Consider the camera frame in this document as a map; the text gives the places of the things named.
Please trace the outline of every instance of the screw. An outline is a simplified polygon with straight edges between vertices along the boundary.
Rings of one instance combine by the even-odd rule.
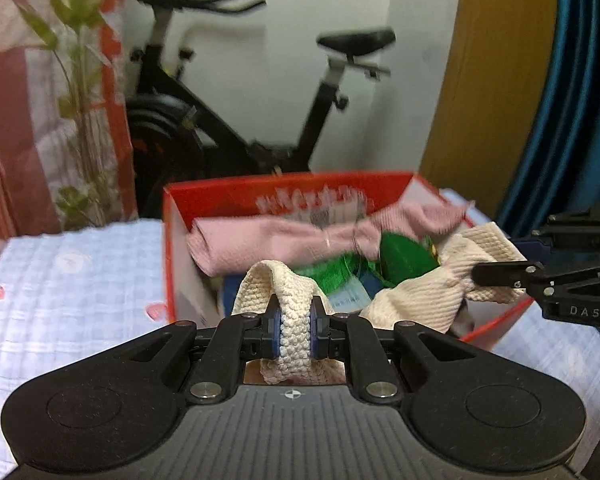
[[[336,105],[338,111],[343,112],[349,106],[349,98],[346,95],[341,95],[336,97],[333,103]]]
[[[129,55],[129,61],[131,61],[131,63],[137,63],[142,59],[142,56],[144,56],[144,50],[141,48],[135,48]]]
[[[398,393],[398,386],[393,383],[378,381],[368,384],[366,386],[366,392],[372,397],[385,399],[387,397],[393,397],[396,393]]]
[[[194,384],[189,389],[189,392],[199,399],[215,399],[222,393],[222,387],[217,383],[202,381],[201,383]]]
[[[194,54],[195,52],[193,52],[193,50],[191,50],[190,48],[181,48],[178,51],[178,57],[183,61],[188,61],[193,57]]]

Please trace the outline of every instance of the bike seat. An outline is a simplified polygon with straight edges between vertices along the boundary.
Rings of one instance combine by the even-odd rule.
[[[368,56],[394,42],[395,33],[391,27],[334,32],[319,36],[316,40],[318,45],[340,52],[347,57]]]

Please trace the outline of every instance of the green plastic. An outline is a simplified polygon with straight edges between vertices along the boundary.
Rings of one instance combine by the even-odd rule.
[[[393,286],[423,276],[437,266],[438,261],[420,243],[396,233],[382,233],[380,271],[382,278]]]

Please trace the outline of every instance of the blue object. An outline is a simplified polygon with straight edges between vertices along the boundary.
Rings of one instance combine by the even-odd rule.
[[[366,293],[371,299],[375,298],[378,292],[386,288],[378,277],[368,269],[362,272],[358,276],[358,279],[362,283],[362,286],[365,287]]]
[[[276,310],[276,314],[273,318],[273,358],[277,359],[280,357],[280,319],[282,314],[280,309]]]
[[[318,347],[318,328],[316,326],[317,317],[315,316],[315,310],[309,309],[309,356],[312,358],[316,358],[316,350]]]
[[[530,262],[547,264],[551,259],[551,243],[540,238],[520,238],[511,240],[525,259]]]
[[[246,274],[227,274],[222,279],[222,305],[224,315],[230,316],[234,309],[235,297]]]
[[[600,201],[600,0],[558,0],[542,100],[496,217],[512,236]]]

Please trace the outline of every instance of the circular pad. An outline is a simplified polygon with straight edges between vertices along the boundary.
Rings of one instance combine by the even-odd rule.
[[[466,398],[466,408],[488,426],[519,428],[539,415],[540,402],[522,388],[492,384],[472,391]]]
[[[95,428],[109,422],[120,411],[120,396],[100,386],[76,386],[56,393],[46,412],[68,428]]]
[[[178,397],[144,363],[61,368],[7,399],[3,433],[18,463],[59,473],[103,471],[148,453],[172,430]]]

